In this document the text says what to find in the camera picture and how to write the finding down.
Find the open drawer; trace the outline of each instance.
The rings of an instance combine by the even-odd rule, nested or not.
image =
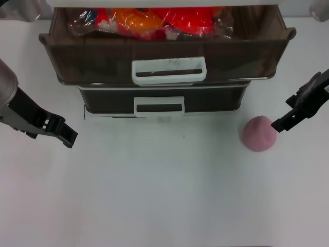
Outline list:
[[[67,25],[70,11],[71,8],[55,8],[49,33],[40,35],[59,81],[66,85],[138,87],[133,81],[134,75],[138,77],[132,66],[134,61],[150,60],[147,62],[153,64],[161,59],[186,58],[200,58],[204,64],[198,66],[203,69],[192,72],[189,80],[169,83],[267,79],[274,76],[288,42],[296,35],[294,28],[286,28],[277,5],[232,7],[231,40],[165,42],[100,38],[97,33],[73,38]]]

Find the red object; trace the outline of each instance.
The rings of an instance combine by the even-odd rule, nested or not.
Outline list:
[[[108,16],[106,14],[106,9],[104,8],[96,8],[97,10],[97,17],[95,19],[95,24],[98,25],[100,24],[102,21],[107,21],[109,22]]]
[[[199,8],[154,8],[152,9],[165,22],[190,34],[213,32],[213,7]]]

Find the orange object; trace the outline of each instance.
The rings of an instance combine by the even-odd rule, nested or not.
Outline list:
[[[141,36],[154,32],[163,25],[163,20],[151,9],[142,12],[135,8],[114,8],[113,16],[126,30]]]

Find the storage drawer unit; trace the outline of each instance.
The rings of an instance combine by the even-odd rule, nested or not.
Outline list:
[[[130,86],[132,61],[192,57],[205,58],[205,84],[267,79],[296,34],[286,28],[276,5],[232,7],[231,40],[165,42],[100,38],[99,33],[73,38],[67,26],[71,11],[55,8],[49,33],[40,35],[59,81],[67,85]]]
[[[108,116],[168,116],[173,112],[200,113],[233,111],[240,107],[246,87],[250,82],[241,82],[231,85],[217,86],[181,86],[181,87],[133,87],[126,89],[81,87],[81,95],[85,101],[86,109],[94,114],[107,114]],[[138,104],[138,99],[147,100]],[[182,98],[180,103],[170,99]]]

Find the brown drawer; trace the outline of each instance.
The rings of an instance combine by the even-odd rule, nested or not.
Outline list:
[[[144,112],[167,116],[168,111],[182,111],[181,104],[184,105],[184,113],[237,110],[249,84],[250,81],[213,86],[133,87],[125,89],[79,86],[78,88],[86,109],[90,113],[110,116],[136,116],[134,110],[137,110],[141,112],[142,116]],[[136,98],[145,100],[182,98],[183,100],[181,103],[173,105],[155,99],[154,103],[142,104],[140,105],[141,109],[135,109]]]
[[[132,61],[204,57],[207,75],[198,84],[267,79],[296,35],[286,28],[278,6],[232,7],[231,40],[147,42],[100,38],[99,34],[73,38],[67,26],[69,8],[55,8],[49,33],[40,34],[60,82],[66,85],[131,87]]]

